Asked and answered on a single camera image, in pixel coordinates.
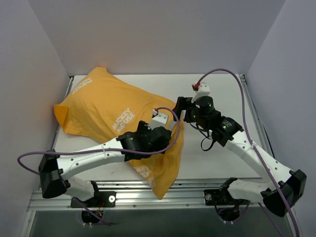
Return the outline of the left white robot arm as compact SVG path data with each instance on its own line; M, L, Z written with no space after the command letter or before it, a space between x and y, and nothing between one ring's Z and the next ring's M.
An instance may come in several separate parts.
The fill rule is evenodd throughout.
M83 202L87 207L100 206L105 198L95 181L85 181L77 174L117 162L141 160L152 154L163 153L169 145L172 132L163 126L149 128L140 121L137 130L90 149L71 155L47 151L39 164L40 186L44 199L68 195Z

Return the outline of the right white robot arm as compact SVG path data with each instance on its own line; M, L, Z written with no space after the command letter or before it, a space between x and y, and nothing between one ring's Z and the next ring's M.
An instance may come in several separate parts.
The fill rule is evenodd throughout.
M263 180L256 183L231 177L213 193L213 205L258 202L274 215L283 217L303 195L306 174L299 169L293 171L250 142L245 127L221 115L210 96L195 101L191 97L178 97L173 111L177 116L184 112L185 122L196 123L200 130L209 131L213 144L218 143L236 154Z

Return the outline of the orange Mickey Mouse pillowcase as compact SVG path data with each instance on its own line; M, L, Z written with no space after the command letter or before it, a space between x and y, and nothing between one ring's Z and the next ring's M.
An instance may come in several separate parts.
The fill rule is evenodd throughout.
M128 131L135 131L139 121L150 122L152 110L173 109L171 100L127 84L96 67L68 94L54 105L54 114L65 133L91 138L99 143ZM158 199L162 199L178 176L184 145L184 126L180 133L172 129L176 140L164 154L132 160L130 165L143 176Z

